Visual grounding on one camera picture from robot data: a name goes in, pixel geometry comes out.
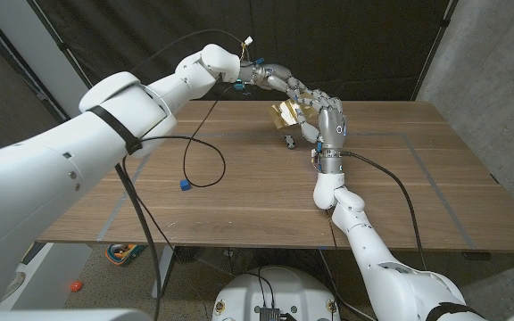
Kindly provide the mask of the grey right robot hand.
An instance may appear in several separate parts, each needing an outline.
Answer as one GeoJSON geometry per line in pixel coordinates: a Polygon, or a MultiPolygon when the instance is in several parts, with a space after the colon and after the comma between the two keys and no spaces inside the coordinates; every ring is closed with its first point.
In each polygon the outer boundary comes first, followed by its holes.
{"type": "Polygon", "coordinates": [[[319,172],[322,174],[342,174],[342,156],[346,136],[346,117],[339,98],[320,98],[318,128],[308,123],[301,108],[296,109],[296,118],[303,137],[310,143],[320,146],[317,151],[319,172]]]}

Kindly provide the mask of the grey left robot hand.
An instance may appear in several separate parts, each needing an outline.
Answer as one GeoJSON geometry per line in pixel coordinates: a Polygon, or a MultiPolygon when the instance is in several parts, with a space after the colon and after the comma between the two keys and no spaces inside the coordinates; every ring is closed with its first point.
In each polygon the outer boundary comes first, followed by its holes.
{"type": "Polygon", "coordinates": [[[295,78],[288,68],[278,64],[254,62],[242,65],[237,79],[244,85],[254,85],[267,90],[275,89],[297,103],[311,106],[315,111],[328,108],[334,102],[326,93],[318,89],[309,89],[295,78]]]}

